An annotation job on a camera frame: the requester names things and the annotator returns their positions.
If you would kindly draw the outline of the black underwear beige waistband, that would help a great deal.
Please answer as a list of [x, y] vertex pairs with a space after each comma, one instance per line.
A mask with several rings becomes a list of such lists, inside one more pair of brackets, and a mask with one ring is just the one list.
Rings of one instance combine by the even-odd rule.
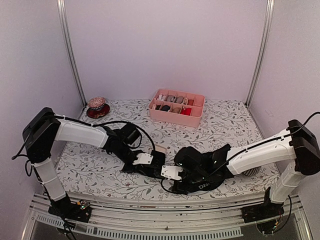
[[165, 147], [156, 144], [155, 150], [152, 150], [151, 153], [149, 153], [153, 156], [151, 164], [135, 165], [137, 172], [150, 178], [163, 179], [164, 177], [161, 176], [161, 170], [166, 161], [166, 152], [167, 150]]

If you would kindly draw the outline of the pink divided storage box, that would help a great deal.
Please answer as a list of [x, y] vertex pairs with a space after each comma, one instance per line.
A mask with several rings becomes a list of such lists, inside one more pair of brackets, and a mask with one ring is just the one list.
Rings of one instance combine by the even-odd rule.
[[153, 120], [188, 127], [198, 127], [203, 115], [205, 97], [200, 94], [159, 89], [148, 105]]

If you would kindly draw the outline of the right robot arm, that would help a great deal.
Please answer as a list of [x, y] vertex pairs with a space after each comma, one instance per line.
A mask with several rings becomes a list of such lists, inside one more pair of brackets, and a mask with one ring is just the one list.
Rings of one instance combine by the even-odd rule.
[[258, 208], [262, 218], [269, 218], [305, 177], [320, 171], [317, 138], [296, 119], [279, 133], [246, 146], [226, 144], [206, 153], [184, 147], [175, 155], [173, 166], [162, 167], [161, 175], [174, 181], [174, 193], [187, 195], [214, 190], [226, 179], [281, 161], [289, 163], [280, 179], [265, 192], [266, 201]]

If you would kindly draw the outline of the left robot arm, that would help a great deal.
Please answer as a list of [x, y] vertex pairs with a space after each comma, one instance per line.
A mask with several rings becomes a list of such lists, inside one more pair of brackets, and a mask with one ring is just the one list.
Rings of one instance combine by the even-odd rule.
[[44, 107], [24, 127], [23, 143], [12, 157], [15, 160], [25, 157], [29, 160], [39, 183], [48, 196], [55, 201], [55, 209], [63, 216], [74, 213], [74, 205], [67, 199], [68, 193], [57, 173], [57, 165], [52, 159], [54, 145], [62, 143], [84, 145], [115, 155], [126, 167], [133, 167], [141, 162], [144, 151], [132, 144], [141, 135], [141, 130], [133, 123], [122, 121], [122, 128], [112, 129], [113, 121], [89, 123], [80, 119], [54, 113], [50, 107]]

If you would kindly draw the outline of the black underwear white lettering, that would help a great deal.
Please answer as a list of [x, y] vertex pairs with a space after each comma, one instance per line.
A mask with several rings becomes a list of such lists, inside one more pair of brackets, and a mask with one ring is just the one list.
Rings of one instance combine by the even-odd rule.
[[229, 144], [214, 151], [200, 154], [198, 163], [190, 173], [192, 182], [189, 181], [184, 191], [186, 194], [198, 191], [210, 191], [218, 188], [226, 179], [235, 175], [228, 169], [227, 155], [231, 150]]

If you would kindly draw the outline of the red patterned pincushion on saucer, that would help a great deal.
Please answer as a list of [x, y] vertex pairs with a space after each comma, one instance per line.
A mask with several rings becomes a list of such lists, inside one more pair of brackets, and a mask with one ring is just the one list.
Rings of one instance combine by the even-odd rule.
[[93, 97], [88, 101], [87, 106], [86, 115], [92, 119], [102, 118], [110, 112], [110, 106], [102, 96]]

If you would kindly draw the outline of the floral patterned table mat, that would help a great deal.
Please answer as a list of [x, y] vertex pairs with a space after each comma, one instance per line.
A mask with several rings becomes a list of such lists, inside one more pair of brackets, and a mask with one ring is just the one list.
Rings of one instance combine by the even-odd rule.
[[[261, 135], [247, 108], [236, 100], [207, 100], [198, 127], [157, 121], [150, 118], [148, 99], [111, 100], [110, 112], [99, 119], [110, 122], [112, 129], [120, 121], [137, 124], [145, 130], [137, 144], [144, 152], [158, 144], [166, 149], [165, 163], [172, 165], [183, 147], [205, 153], [226, 144], [241, 147], [261, 140]], [[69, 142], [57, 164], [57, 175], [68, 192], [105, 198], [142, 201], [191, 201], [228, 198], [264, 193], [279, 178], [277, 167], [264, 165], [253, 176], [237, 175], [212, 191], [191, 195], [172, 194], [172, 182], [137, 173], [123, 173], [123, 162], [114, 155], [90, 145]]]

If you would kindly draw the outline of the striped round cup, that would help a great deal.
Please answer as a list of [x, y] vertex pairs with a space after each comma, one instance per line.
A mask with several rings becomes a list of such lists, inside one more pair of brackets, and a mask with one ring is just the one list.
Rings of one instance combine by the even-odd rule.
[[252, 177], [255, 176], [260, 171], [260, 169], [260, 167], [251, 168], [246, 171], [243, 171], [242, 174], [247, 177]]

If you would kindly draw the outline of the aluminium front rail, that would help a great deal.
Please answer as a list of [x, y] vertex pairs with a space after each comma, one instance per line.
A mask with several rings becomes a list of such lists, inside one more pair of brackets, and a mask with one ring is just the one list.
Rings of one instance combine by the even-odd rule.
[[64, 235], [63, 221], [49, 214], [49, 199], [36, 193], [27, 211], [24, 240], [313, 240], [307, 216], [298, 195], [284, 203], [277, 232], [260, 233], [257, 222], [246, 223], [243, 207], [260, 204], [262, 193], [227, 198], [195, 200], [136, 200], [70, 193], [70, 199], [85, 200], [92, 212], [88, 223], [75, 222]]

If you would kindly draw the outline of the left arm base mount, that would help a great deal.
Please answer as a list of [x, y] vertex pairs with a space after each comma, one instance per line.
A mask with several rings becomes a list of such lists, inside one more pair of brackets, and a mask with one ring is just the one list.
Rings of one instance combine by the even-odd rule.
[[61, 219], [69, 219], [78, 222], [88, 223], [91, 217], [91, 204], [85, 200], [71, 202], [68, 195], [64, 198], [50, 201], [48, 213], [60, 217]]

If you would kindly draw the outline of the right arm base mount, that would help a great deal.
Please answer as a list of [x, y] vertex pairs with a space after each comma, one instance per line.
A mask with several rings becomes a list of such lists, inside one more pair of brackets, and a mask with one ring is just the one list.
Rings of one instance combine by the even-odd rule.
[[282, 215], [284, 213], [283, 205], [283, 202], [273, 203], [267, 197], [263, 203], [242, 207], [242, 219], [245, 223], [251, 223]]

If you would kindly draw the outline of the left aluminium frame post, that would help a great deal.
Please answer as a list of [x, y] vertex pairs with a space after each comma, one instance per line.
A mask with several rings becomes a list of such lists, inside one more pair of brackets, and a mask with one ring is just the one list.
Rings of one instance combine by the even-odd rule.
[[71, 35], [70, 35], [70, 30], [69, 30], [69, 25], [68, 25], [68, 18], [67, 18], [67, 12], [66, 12], [66, 5], [65, 5], [65, 0], [57, 0], [57, 10], [58, 10], [58, 16], [59, 16], [59, 21], [60, 21], [60, 26], [62, 30], [62, 36], [64, 39], [65, 43], [65, 48], [67, 52], [67, 57], [68, 61], [70, 64], [72, 76], [75, 82], [76, 90], [81, 102], [81, 105], [85, 107], [87, 105], [87, 100], [85, 96], [85, 92], [83, 89], [83, 85], [81, 83], [77, 63], [76, 63], [76, 58], [74, 55], [74, 50], [72, 46], [72, 40], [71, 40]]

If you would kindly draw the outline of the aluminium frame post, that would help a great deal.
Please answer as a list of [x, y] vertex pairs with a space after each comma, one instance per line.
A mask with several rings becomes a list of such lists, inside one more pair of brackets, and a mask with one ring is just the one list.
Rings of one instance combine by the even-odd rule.
[[253, 102], [254, 94], [258, 85], [261, 69], [263, 66], [264, 56], [265, 56], [265, 52], [268, 44], [268, 38], [269, 38], [270, 30], [272, 27], [274, 6], [275, 6], [274, 0], [266, 1], [266, 9], [265, 9], [265, 15], [264, 15], [261, 41], [259, 45], [258, 55], [257, 55], [252, 79], [249, 86], [249, 91], [245, 100], [245, 105], [247, 106], [247, 108], [250, 108]]
[[71, 35], [70, 35], [70, 30], [69, 30], [69, 25], [68, 25], [68, 18], [67, 18], [67, 12], [66, 12], [66, 5], [65, 5], [65, 0], [57, 0], [57, 10], [58, 10], [58, 16], [59, 16], [59, 21], [60, 21], [60, 26], [62, 30], [62, 36], [64, 39], [65, 43], [65, 48], [67, 52], [67, 57], [68, 61], [70, 64], [72, 76], [75, 82], [76, 90], [81, 102], [81, 105], [85, 107], [87, 105], [87, 100], [85, 96], [85, 92], [83, 89], [83, 85], [81, 83], [77, 63], [76, 63], [76, 58], [74, 55], [74, 50], [72, 46], [72, 40], [71, 40]]

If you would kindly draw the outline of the right aluminium frame post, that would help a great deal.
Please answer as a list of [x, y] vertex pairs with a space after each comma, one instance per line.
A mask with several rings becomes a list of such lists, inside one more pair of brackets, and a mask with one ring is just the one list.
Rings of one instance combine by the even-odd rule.
[[250, 108], [253, 102], [254, 94], [258, 85], [261, 69], [263, 66], [264, 56], [265, 56], [265, 52], [268, 44], [268, 38], [269, 38], [270, 30], [272, 27], [274, 6], [275, 6], [274, 0], [266, 1], [266, 9], [265, 9], [265, 15], [264, 15], [261, 41], [259, 45], [258, 55], [257, 55], [252, 79], [249, 86], [249, 91], [245, 100], [245, 105], [247, 106], [247, 108]]

